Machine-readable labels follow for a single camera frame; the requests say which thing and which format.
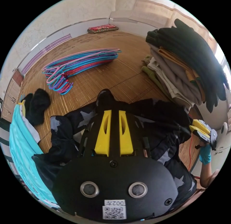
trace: cabinet drawer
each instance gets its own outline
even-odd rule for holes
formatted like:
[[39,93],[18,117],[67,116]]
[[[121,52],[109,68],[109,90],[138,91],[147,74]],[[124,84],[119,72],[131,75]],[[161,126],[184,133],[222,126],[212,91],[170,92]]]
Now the cabinet drawer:
[[5,95],[3,107],[5,107],[9,112],[14,112],[14,107],[16,105],[16,101],[14,101],[11,97]]
[[13,84],[8,93],[8,96],[14,101],[16,101],[19,96],[20,86],[13,79],[11,81],[13,82]]
[[9,83],[9,85],[8,85],[8,88],[7,88],[7,90],[6,90],[6,94],[7,94],[7,95],[9,95],[10,90],[11,90],[13,84],[14,84],[14,81],[11,79],[11,80],[10,80],[10,83]]
[[8,111],[5,107],[2,108],[2,118],[12,122],[13,113]]

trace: bamboo mat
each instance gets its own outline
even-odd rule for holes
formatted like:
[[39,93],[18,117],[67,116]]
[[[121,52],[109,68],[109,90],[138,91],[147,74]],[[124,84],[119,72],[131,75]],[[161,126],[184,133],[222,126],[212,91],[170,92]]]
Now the bamboo mat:
[[[122,53],[113,62],[86,70],[69,78],[73,88],[66,95],[50,90],[41,69],[46,64],[80,51],[98,48],[120,48]],[[20,94],[34,93],[38,88],[46,90],[51,106],[45,111],[45,121],[36,127],[43,152],[51,147],[50,116],[64,115],[72,110],[95,101],[98,93],[105,88],[111,90],[115,99],[128,103],[156,98],[168,101],[158,87],[141,72],[143,58],[150,53],[145,39],[136,35],[111,31],[99,34],[85,34],[66,41],[42,57],[26,74]]]

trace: yellow bracket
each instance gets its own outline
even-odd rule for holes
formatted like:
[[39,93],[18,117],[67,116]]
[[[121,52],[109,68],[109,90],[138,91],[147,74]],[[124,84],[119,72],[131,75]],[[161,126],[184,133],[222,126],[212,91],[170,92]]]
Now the yellow bracket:
[[120,124],[120,156],[133,153],[132,140],[125,111],[119,111]]
[[109,156],[110,130],[111,130],[111,110],[107,110],[104,111],[102,123],[96,141],[96,146],[95,146],[96,154],[103,154]]

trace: beige cloth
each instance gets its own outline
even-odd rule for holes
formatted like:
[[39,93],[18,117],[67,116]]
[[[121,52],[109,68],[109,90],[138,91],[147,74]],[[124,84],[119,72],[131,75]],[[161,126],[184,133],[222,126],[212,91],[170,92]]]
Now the beige cloth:
[[188,80],[185,70],[176,63],[171,62],[169,59],[163,58],[158,53],[158,47],[151,44],[149,46],[151,47],[151,55],[158,62],[162,71],[166,74],[172,84],[190,101],[197,105],[201,105],[201,93],[199,89]]
[[[171,97],[171,95],[170,95],[170,93],[169,93],[169,91],[168,91],[168,88],[166,87],[164,81],[161,79],[160,76],[157,75],[156,77],[158,78],[159,82],[161,83],[161,85],[162,85],[163,89],[166,91],[166,93]],[[187,102],[185,102],[184,100],[181,100],[180,98],[175,97],[175,98],[172,98],[172,100],[173,100],[176,104],[178,104],[178,105],[180,105],[180,106],[185,106],[186,109],[187,109],[188,111],[189,111],[190,108],[191,108],[191,106],[190,106]]]
[[180,93],[175,85],[169,80],[154,57],[152,57],[150,63],[148,64],[148,68],[155,71],[156,74],[164,81],[172,98],[179,98],[188,103],[190,107],[194,106],[194,103],[186,98],[182,93]]

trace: hand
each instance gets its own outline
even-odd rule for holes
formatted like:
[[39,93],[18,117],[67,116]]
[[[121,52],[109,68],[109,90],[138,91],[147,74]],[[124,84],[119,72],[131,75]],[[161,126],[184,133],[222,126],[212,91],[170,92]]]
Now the hand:
[[202,146],[200,148],[199,158],[200,158],[200,161],[202,162],[202,164],[204,164],[204,165],[211,162],[211,146],[210,146],[210,144],[207,144],[206,146]]

